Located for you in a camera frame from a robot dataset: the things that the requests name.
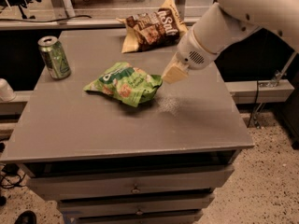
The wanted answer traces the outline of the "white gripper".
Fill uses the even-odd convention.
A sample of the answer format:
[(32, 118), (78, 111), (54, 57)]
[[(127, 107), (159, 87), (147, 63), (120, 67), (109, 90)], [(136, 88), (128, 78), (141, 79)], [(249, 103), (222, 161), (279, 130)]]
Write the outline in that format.
[(218, 54), (211, 53), (195, 38), (194, 29), (191, 28), (178, 42), (176, 57), (162, 74), (163, 81), (172, 84), (188, 77), (189, 68), (201, 70), (214, 62)]

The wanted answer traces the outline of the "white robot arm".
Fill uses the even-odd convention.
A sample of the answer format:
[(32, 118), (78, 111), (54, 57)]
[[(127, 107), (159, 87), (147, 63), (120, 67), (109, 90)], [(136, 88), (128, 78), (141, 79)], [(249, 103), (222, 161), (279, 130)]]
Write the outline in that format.
[(179, 40), (163, 81), (175, 83), (191, 70), (206, 68), (229, 46), (262, 28), (299, 52), (299, 0), (217, 0)]

